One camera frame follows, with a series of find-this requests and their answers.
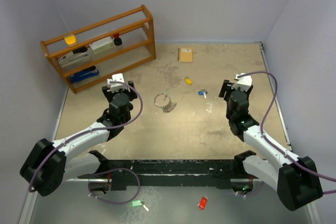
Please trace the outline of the blue tagged key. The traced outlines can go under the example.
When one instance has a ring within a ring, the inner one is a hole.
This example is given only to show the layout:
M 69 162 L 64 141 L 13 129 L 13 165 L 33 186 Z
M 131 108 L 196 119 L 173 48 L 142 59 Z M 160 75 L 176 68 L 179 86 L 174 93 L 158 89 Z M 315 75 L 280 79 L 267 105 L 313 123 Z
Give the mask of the blue tagged key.
M 203 96 L 205 99 L 207 98 L 207 90 L 203 89 L 198 92 L 198 95 Z

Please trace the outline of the silver metal keyring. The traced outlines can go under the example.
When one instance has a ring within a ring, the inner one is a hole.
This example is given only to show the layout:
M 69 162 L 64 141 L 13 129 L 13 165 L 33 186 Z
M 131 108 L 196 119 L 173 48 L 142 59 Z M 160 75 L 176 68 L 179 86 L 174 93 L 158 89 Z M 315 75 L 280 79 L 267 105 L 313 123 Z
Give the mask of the silver metal keyring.
M 163 113 L 170 113 L 176 108 L 177 103 L 172 101 L 167 93 L 159 93 L 154 97 L 154 105 Z

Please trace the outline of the yellow tagged key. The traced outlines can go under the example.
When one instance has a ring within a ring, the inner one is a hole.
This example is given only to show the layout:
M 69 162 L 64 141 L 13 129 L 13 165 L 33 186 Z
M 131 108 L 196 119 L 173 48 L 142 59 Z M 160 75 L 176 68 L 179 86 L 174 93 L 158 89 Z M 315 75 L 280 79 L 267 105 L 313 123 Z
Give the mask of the yellow tagged key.
M 191 79 L 189 77 L 185 77 L 184 80 L 190 86 L 193 84 L 193 82 L 191 81 Z

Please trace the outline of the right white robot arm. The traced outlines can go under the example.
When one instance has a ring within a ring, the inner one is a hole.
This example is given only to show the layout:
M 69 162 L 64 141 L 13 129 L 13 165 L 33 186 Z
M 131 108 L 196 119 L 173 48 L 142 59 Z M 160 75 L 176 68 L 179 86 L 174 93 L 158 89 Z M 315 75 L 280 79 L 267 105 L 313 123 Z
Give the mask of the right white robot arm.
M 261 154 L 244 152 L 235 156 L 234 173 L 238 177 L 256 176 L 277 192 L 288 210 L 297 210 L 323 196 L 320 179 L 314 175 L 316 165 L 311 158 L 299 157 L 262 132 L 249 114 L 252 88 L 252 79 L 246 76 L 235 83 L 224 80 L 219 93 L 227 103 L 226 117 L 231 132 Z

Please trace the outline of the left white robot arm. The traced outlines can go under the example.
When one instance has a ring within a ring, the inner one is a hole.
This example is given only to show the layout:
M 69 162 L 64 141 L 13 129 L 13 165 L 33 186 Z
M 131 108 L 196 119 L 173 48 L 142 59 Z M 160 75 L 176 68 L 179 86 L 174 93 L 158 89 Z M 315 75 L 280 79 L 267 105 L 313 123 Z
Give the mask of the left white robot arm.
M 108 79 L 102 92 L 109 106 L 89 127 L 52 142 L 43 138 L 34 145 L 19 171 L 21 177 L 29 183 L 30 193 L 50 195 L 65 180 L 65 176 L 75 177 L 73 171 L 79 154 L 115 138 L 125 126 L 136 120 L 131 117 L 131 102 L 134 99 L 142 100 L 142 97 L 133 81 Z

